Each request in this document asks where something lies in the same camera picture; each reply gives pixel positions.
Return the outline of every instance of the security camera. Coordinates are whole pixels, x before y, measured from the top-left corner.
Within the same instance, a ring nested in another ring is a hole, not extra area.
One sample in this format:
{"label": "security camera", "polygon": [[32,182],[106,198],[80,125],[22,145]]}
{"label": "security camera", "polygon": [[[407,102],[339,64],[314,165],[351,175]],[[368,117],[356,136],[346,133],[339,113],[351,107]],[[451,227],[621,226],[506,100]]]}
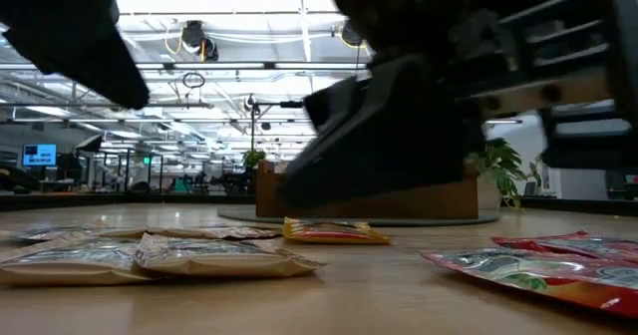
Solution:
{"label": "security camera", "polygon": [[217,44],[206,37],[202,30],[201,21],[188,21],[181,33],[181,42],[185,50],[197,56],[203,54],[205,61],[218,61],[219,51]]}

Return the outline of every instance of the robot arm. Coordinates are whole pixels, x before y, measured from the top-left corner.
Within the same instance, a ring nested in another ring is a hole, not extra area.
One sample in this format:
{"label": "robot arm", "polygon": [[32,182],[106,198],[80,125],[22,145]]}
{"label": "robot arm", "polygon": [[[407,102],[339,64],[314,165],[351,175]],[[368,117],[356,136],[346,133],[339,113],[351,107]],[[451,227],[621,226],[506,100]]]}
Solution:
{"label": "robot arm", "polygon": [[[372,78],[304,100],[317,138],[280,189],[294,205],[461,180],[465,157],[484,147],[482,123],[527,111],[541,116],[550,167],[637,166],[637,0],[335,2],[376,50]],[[560,132],[604,120],[628,127]]]}

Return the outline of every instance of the computer screen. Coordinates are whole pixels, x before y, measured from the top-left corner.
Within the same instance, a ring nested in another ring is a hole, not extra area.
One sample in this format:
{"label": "computer screen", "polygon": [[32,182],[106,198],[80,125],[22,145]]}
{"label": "computer screen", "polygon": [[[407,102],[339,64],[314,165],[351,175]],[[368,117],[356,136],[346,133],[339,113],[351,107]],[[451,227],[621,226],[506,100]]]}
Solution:
{"label": "computer screen", "polygon": [[22,166],[54,166],[56,164],[56,153],[56,145],[24,145],[22,148]]}

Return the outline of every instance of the green plant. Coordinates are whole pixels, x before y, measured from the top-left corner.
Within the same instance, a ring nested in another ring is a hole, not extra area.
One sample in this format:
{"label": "green plant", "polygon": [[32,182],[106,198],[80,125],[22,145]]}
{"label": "green plant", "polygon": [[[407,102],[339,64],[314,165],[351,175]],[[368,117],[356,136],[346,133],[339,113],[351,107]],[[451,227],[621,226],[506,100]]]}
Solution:
{"label": "green plant", "polygon": [[266,159],[266,152],[262,150],[250,150],[243,154],[243,165],[246,168],[253,168],[257,166],[259,161]]}
{"label": "green plant", "polygon": [[533,177],[540,186],[541,179],[537,171],[538,160],[529,164],[530,174],[525,174],[520,170],[520,154],[502,138],[487,141],[485,150],[471,154],[469,161],[474,164],[478,173],[491,175],[505,203],[516,209],[520,209],[520,194],[516,189],[515,180],[528,180]]}

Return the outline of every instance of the desk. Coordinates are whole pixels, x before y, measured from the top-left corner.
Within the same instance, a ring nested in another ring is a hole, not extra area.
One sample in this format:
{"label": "desk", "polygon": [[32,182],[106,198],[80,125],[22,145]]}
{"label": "desk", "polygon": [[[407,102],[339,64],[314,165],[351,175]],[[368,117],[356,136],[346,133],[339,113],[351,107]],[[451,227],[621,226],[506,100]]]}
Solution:
{"label": "desk", "polygon": [[[0,213],[0,228],[229,224],[206,204],[117,204]],[[636,236],[638,218],[530,209],[475,226],[387,228],[393,246],[285,243],[331,265],[316,276],[190,285],[0,290],[2,335],[636,334],[620,321],[450,273],[415,248],[490,246],[491,235],[586,229]]]}

